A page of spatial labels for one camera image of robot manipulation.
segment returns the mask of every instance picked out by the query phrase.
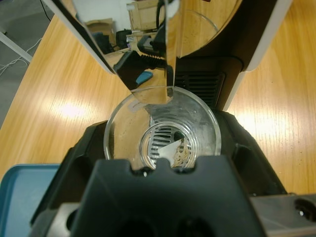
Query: transparent plastic cup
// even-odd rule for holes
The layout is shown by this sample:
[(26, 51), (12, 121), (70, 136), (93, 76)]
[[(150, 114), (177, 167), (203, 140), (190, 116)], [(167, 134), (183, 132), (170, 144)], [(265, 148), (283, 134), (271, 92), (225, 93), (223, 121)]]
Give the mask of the transparent plastic cup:
[(143, 104), (133, 95), (109, 119), (104, 135), (107, 159), (127, 159), (132, 169), (155, 169), (159, 158), (172, 167), (193, 167), (199, 156), (219, 155), (220, 129), (210, 108), (178, 87), (167, 104)]

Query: gray floor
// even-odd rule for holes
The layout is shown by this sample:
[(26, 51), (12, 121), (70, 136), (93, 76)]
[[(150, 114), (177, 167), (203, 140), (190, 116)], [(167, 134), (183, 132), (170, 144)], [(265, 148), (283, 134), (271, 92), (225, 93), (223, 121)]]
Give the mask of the gray floor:
[[(47, 15), (53, 13), (45, 6)], [(49, 24), (40, 0), (3, 0), (0, 1), (0, 28), (24, 50), (32, 47), (45, 33)], [(36, 47), (29, 51), (33, 55)], [(19, 55), (0, 42), (0, 64), (6, 65)], [(8, 67), (0, 76), (0, 126), (10, 108), (15, 93), (26, 72), (25, 63), (18, 61)]]

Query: vent grille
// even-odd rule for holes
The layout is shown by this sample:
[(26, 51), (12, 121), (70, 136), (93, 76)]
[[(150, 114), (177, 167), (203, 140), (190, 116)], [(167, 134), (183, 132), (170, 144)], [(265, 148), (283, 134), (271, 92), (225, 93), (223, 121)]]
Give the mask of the vent grille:
[(175, 86), (194, 93), (209, 107), (215, 108), (224, 78), (222, 72), (177, 72)]

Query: wooden table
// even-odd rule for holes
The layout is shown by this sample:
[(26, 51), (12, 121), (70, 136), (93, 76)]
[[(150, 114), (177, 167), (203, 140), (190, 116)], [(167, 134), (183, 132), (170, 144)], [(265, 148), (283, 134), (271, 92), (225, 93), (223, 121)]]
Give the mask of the wooden table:
[[(289, 192), (316, 193), (316, 0), (294, 0), (260, 66), (230, 108)], [(18, 163), (61, 162), (85, 128), (129, 91), (56, 18), (0, 131), (0, 177)]]

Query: blue container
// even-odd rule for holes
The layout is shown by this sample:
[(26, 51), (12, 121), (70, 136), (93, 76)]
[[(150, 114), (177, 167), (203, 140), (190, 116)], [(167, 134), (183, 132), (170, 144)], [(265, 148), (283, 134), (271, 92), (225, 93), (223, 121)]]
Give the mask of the blue container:
[(0, 186), (0, 236), (27, 237), (30, 220), (53, 179), (58, 164), (19, 164)]

